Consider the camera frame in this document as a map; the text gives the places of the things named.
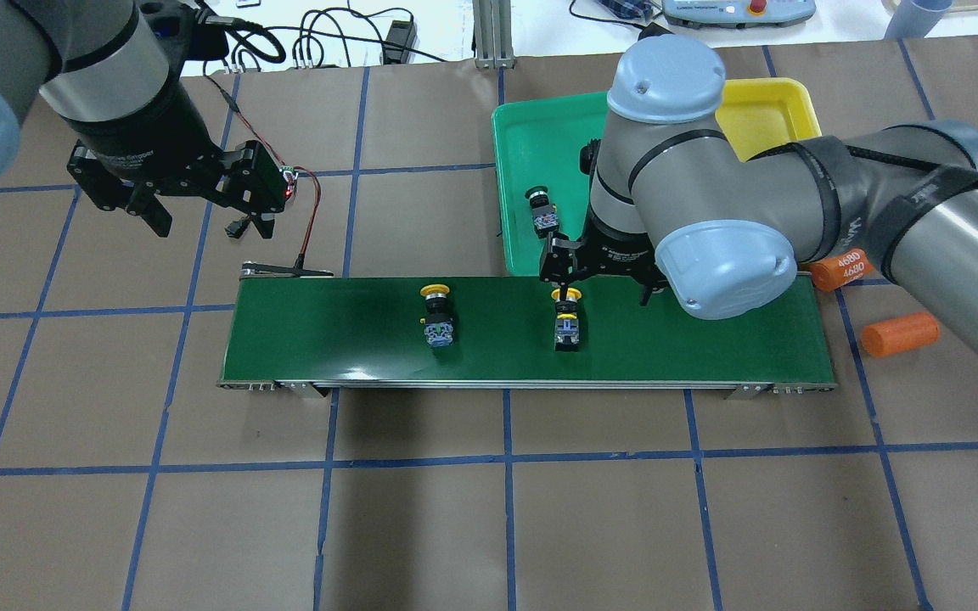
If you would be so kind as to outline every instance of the white surface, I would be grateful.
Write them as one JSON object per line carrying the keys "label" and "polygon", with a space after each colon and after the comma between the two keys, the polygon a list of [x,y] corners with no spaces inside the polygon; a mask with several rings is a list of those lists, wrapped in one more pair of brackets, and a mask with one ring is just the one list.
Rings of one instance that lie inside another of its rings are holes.
{"label": "white surface", "polygon": [[[807,22],[791,27],[754,27],[731,31],[722,28],[689,28],[671,26],[669,30],[687,34],[709,43],[712,47],[741,47],[750,45],[795,45],[803,42],[843,42],[843,40],[878,40],[885,34],[892,12],[884,0],[816,0],[818,11]],[[210,5],[222,15],[234,15],[263,25],[296,25],[309,8],[345,5],[345,0],[261,0],[260,7],[236,8],[234,0],[211,0]],[[420,50],[445,59],[474,57],[470,42],[474,37],[473,0],[352,0],[352,7],[362,13],[382,8],[410,8],[418,25]],[[577,0],[576,12],[613,19],[594,0]],[[335,15],[346,34],[375,38],[375,34],[360,20],[348,14]],[[392,19],[405,19],[404,13],[388,13],[373,21],[387,35]],[[328,20],[319,20],[319,30],[334,31]],[[523,55],[582,55],[624,51],[636,42],[638,31],[632,27],[579,20],[568,14],[568,0],[512,0],[512,45],[517,57]],[[950,13],[930,33],[939,36],[978,34],[978,11]],[[286,45],[295,39],[295,32],[279,36]],[[341,43],[327,39],[326,63],[346,65]],[[379,46],[365,42],[350,42],[354,65],[379,63]],[[417,58],[416,62],[431,61]],[[292,66],[263,65],[264,70],[284,70]],[[210,64],[209,72],[220,70]],[[185,74],[200,74],[201,64],[188,64]]]}

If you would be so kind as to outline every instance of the blue plaid cloth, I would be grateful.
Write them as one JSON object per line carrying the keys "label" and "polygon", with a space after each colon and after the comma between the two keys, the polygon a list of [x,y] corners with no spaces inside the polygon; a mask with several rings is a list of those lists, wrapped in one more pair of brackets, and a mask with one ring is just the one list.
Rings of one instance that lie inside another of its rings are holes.
{"label": "blue plaid cloth", "polygon": [[602,4],[613,15],[623,20],[651,19],[651,3],[649,0],[595,0]]}

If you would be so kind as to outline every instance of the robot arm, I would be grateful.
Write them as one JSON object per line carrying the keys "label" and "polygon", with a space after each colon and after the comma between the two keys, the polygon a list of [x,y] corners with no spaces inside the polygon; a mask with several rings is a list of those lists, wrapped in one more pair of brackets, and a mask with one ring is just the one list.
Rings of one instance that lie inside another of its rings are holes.
{"label": "robot arm", "polygon": [[228,54],[237,25],[175,0],[0,0],[0,174],[39,92],[77,132],[67,171],[99,209],[166,237],[171,216],[156,196],[200,196],[271,237],[282,172],[253,140],[221,151],[179,82],[187,59]]}
{"label": "robot arm", "polygon": [[978,131],[900,125],[741,163],[714,117],[723,75],[714,51],[683,36],[626,51],[604,136],[582,154],[583,234],[550,236],[542,279],[630,275],[715,320],[781,295],[796,263],[862,247],[978,351]]}

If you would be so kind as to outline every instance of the orange cylinder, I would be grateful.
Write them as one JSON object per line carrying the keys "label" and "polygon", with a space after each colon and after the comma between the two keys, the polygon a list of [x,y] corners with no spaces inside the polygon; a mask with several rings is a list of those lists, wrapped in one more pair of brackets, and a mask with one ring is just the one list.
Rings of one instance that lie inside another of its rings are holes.
{"label": "orange cylinder", "polygon": [[873,270],[874,266],[870,266],[870,262],[866,260],[865,252],[853,248],[843,255],[830,256],[812,264],[810,278],[818,289],[831,291],[857,281]]}
{"label": "orange cylinder", "polygon": [[916,312],[867,325],[862,345],[870,356],[881,358],[934,344],[940,336],[938,320],[929,312]]}

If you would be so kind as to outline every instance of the green conveyor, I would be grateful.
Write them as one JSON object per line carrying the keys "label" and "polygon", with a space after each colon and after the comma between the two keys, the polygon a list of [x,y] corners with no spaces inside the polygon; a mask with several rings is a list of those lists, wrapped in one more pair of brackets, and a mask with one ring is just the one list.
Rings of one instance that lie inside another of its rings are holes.
{"label": "green conveyor", "polygon": [[[457,340],[424,342],[420,287],[446,283]],[[669,291],[639,305],[632,279],[576,283],[582,348],[554,351],[554,301],[534,277],[288,278],[240,282],[220,385],[228,388],[835,387],[818,303],[800,276],[764,308],[688,316]]]}

